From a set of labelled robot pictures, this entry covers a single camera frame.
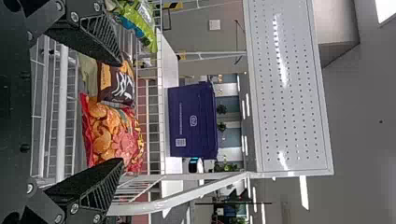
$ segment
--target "chip bag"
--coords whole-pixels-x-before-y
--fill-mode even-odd
[[[123,158],[125,170],[140,173],[145,144],[134,111],[97,103],[82,93],[82,130],[87,164],[93,167],[112,158]]]
[[[147,0],[119,1],[112,11],[116,21],[125,29],[134,30],[136,37],[151,53],[158,51],[155,20],[151,3]]]
[[[134,72],[127,61],[122,67],[97,64],[98,102],[111,102],[134,107]]]

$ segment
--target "white logo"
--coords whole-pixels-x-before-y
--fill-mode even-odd
[[[195,115],[190,117],[190,126],[195,127],[198,124],[198,118]]]
[[[111,92],[114,96],[124,96],[127,100],[132,100],[132,95],[126,92],[128,86],[133,86],[134,82],[128,75],[124,75],[123,73],[118,72],[116,74],[117,77],[117,88]]]

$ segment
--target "black chip bag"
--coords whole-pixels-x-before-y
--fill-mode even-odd
[[[98,63],[98,102],[111,102],[134,107],[134,72],[127,61],[122,67]]]

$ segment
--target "perforated metal panel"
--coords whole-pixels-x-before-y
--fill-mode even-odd
[[[251,0],[244,8],[252,105],[244,124],[254,131],[258,171],[332,174],[312,3]]]

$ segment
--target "light fixture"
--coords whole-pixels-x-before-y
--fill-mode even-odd
[[[242,118],[245,119],[245,101],[242,100]]]
[[[301,192],[301,205],[309,211],[308,199],[308,185],[306,183],[306,176],[300,175],[300,192]]]
[[[238,83],[238,92],[241,91],[241,86],[239,85],[239,76],[236,76],[236,81]]]
[[[245,136],[245,154],[248,156],[248,137]]]
[[[257,198],[256,198],[256,188],[253,187],[253,209],[254,212],[257,213]]]
[[[249,215],[248,204],[246,204],[246,207],[247,207],[247,217],[248,217],[248,215]]]
[[[396,15],[395,0],[375,0],[378,22],[383,23]]]
[[[262,203],[262,224],[266,223],[266,219],[265,219],[265,204]]]
[[[241,135],[241,145],[242,145],[242,152],[245,152],[245,137]]]
[[[247,196],[251,198],[250,178],[247,179]]]
[[[248,93],[247,93],[247,116],[250,117],[250,102],[248,99]]]

